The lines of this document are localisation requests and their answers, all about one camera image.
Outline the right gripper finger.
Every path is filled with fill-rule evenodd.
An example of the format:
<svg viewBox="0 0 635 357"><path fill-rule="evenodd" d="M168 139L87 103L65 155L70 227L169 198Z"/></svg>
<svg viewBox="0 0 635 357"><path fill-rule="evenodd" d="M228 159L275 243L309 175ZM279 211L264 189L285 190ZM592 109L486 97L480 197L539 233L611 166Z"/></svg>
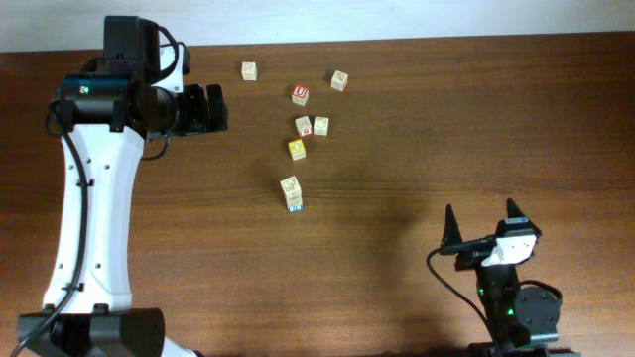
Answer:
<svg viewBox="0 0 635 357"><path fill-rule="evenodd" d="M442 238L443 246L454 246L462 243L459 226L456 221L452 206L445 207L444 233Z"/></svg>
<svg viewBox="0 0 635 357"><path fill-rule="evenodd" d="M507 218L505 223L508 225L532 224L531 220L522 212L513 198L506 200Z"/></svg>

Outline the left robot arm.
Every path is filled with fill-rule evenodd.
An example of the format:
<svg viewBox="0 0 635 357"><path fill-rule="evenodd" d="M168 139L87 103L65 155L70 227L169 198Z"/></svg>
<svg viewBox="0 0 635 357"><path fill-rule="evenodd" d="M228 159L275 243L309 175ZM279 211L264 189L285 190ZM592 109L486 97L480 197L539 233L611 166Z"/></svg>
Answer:
<svg viewBox="0 0 635 357"><path fill-rule="evenodd" d="M64 154L60 241L43 308L18 320L41 356L185 356L160 309L132 304L132 192L148 142L222 132L221 87L184 84L188 48L138 16L104 20L103 53L65 77L45 119Z"/></svg>

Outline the wooden block blue side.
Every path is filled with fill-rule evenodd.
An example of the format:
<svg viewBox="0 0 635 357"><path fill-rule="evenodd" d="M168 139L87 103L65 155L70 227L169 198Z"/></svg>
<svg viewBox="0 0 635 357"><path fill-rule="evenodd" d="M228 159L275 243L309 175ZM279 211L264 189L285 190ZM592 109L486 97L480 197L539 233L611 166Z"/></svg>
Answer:
<svg viewBox="0 0 635 357"><path fill-rule="evenodd" d="M300 193L292 193L285 197L287 204L301 203L303 204L302 195Z"/></svg>

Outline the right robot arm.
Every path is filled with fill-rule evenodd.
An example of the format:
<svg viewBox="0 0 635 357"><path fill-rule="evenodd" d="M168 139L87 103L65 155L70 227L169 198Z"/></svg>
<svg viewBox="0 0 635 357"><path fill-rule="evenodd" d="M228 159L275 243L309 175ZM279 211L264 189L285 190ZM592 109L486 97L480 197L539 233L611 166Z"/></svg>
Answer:
<svg viewBox="0 0 635 357"><path fill-rule="evenodd" d="M441 244L431 252L454 256L457 271L476 275L476 292L483 306L477 315L491 340L469 344L467 354L572 356L569 350L549 348L559 338L557 324L564 302L561 291L540 281L521 281L517 274L517 267L534 256L542 231L511 198L506 200L506 212L493 234L465 241L448 205Z"/></svg>

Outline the wooden block green side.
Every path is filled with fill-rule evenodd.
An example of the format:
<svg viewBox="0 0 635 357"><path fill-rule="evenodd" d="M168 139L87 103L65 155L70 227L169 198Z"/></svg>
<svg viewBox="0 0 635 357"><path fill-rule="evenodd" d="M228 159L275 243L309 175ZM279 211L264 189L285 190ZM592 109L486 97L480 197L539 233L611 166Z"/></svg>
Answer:
<svg viewBox="0 0 635 357"><path fill-rule="evenodd" d="M296 176L282 179L280 186L285 197L302 194L302 189Z"/></svg>

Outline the wooden block ice cream picture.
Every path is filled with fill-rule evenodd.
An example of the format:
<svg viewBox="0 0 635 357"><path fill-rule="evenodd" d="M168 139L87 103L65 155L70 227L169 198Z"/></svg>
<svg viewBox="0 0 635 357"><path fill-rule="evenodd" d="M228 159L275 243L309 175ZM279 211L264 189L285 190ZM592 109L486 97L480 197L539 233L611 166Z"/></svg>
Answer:
<svg viewBox="0 0 635 357"><path fill-rule="evenodd" d="M287 207L290 210L297 210L297 209L303 209L304 206L301 203L294 203L294 204L288 204Z"/></svg>

